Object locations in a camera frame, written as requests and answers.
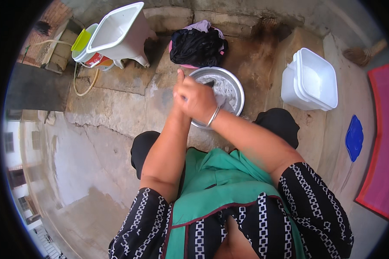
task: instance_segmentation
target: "forearm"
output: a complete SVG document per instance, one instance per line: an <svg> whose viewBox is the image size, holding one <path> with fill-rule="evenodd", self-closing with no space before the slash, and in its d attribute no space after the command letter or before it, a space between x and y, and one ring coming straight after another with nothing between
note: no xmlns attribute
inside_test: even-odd
<svg viewBox="0 0 389 259"><path fill-rule="evenodd" d="M304 161L282 138L227 111L219 111L211 127L251 162L268 172L275 184L288 166Z"/></svg>
<svg viewBox="0 0 389 259"><path fill-rule="evenodd" d="M185 164L191 118L173 106L165 126L151 147L141 172L140 188L151 187L168 202L175 200Z"/></svg>

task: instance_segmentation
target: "drain grate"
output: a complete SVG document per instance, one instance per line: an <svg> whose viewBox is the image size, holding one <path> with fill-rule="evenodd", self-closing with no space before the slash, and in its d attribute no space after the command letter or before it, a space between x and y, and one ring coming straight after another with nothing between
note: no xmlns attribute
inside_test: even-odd
<svg viewBox="0 0 389 259"><path fill-rule="evenodd" d="M278 26L280 26L280 24L281 22L274 18L265 18L264 20L262 20L262 27L266 31L275 30L276 28L278 28Z"/></svg>

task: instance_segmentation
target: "silver bangle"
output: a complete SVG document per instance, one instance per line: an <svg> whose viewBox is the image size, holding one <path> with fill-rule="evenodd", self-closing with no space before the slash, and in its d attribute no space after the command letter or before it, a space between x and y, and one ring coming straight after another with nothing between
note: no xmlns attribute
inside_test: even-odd
<svg viewBox="0 0 389 259"><path fill-rule="evenodd" d="M213 113L212 117L210 118L210 121L209 121L209 123L206 125L206 127L209 127L210 123L212 123L212 121L216 118L216 116L218 115L219 109L220 109L220 106L216 107L216 110L215 110L215 112Z"/></svg>

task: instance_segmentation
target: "black cloth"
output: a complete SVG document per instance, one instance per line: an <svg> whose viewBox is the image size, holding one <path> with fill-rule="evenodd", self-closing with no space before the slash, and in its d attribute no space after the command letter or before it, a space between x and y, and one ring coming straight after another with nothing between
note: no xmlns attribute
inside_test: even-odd
<svg viewBox="0 0 389 259"><path fill-rule="evenodd" d="M219 65L222 55L219 49L228 50L228 42L219 38L219 32L210 28L208 32L197 29L181 29L171 35L170 60L175 64L189 64L198 68Z"/></svg>
<svg viewBox="0 0 389 259"><path fill-rule="evenodd" d="M299 128L288 111L260 113L255 123L297 147ZM145 157L160 133L148 131L134 140L131 164L140 177ZM188 226L188 258L212 258L226 237L225 221L232 216L260 258L295 258L287 206L308 258L348 258L353 233L334 194L306 163L285 169L277 187L286 202L261 193L253 204L223 207ZM134 199L118 234L109 244L109 258L159 258L163 253L173 203L155 190L143 188Z"/></svg>

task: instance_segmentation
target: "broom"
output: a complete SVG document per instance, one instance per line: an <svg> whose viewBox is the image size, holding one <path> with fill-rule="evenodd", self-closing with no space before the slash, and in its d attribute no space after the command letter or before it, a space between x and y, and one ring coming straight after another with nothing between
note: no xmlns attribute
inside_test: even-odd
<svg viewBox="0 0 389 259"><path fill-rule="evenodd" d="M346 49L343 51L343 56L354 64L364 67L370 62L374 55L381 52L386 46L386 40L382 39L369 49L362 49L359 47Z"/></svg>

